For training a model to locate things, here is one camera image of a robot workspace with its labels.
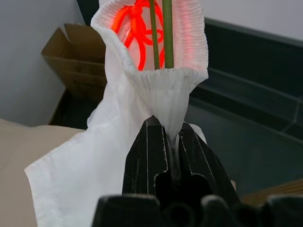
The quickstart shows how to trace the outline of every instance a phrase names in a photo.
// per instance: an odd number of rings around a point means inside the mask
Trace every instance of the white cloth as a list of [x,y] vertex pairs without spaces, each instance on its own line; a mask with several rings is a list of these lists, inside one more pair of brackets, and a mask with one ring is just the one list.
[[100,0],[91,26],[106,46],[104,99],[88,129],[25,169],[38,227],[88,227],[98,198],[121,194],[125,158],[142,123],[156,116],[173,141],[187,110],[189,93],[207,78],[207,44],[199,0],[173,1],[175,67],[138,71],[135,41],[128,51],[110,27],[134,0]]

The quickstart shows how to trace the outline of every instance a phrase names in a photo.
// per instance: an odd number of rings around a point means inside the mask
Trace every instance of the white wall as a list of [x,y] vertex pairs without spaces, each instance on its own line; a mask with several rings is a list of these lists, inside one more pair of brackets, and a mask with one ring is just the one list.
[[303,40],[303,0],[202,0],[205,17]]
[[76,0],[0,1],[0,118],[48,123],[65,88],[40,52],[64,23],[84,23]]

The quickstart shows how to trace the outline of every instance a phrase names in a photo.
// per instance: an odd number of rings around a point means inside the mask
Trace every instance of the beige surface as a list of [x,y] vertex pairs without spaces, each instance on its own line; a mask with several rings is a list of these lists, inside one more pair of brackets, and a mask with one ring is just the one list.
[[0,119],[0,226],[36,227],[24,169],[81,130],[58,126],[27,128]]

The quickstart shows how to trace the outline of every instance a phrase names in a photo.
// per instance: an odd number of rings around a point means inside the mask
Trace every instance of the brown cardboard box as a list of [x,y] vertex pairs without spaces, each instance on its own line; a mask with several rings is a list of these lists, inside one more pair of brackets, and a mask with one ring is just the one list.
[[74,96],[101,101],[107,83],[103,40],[89,26],[66,24],[65,30],[68,38],[58,28],[41,54]]

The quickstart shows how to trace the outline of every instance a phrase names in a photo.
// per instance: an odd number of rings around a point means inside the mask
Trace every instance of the green stick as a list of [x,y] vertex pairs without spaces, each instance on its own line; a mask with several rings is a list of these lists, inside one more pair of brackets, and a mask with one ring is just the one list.
[[172,32],[172,0],[162,0],[165,68],[174,67],[174,44]]
[[151,30],[152,30],[152,42],[153,42],[153,58],[155,62],[155,70],[158,70],[160,69],[160,63],[159,63],[158,35],[157,35],[154,0],[150,0],[150,15],[151,15],[151,26],[152,26]]

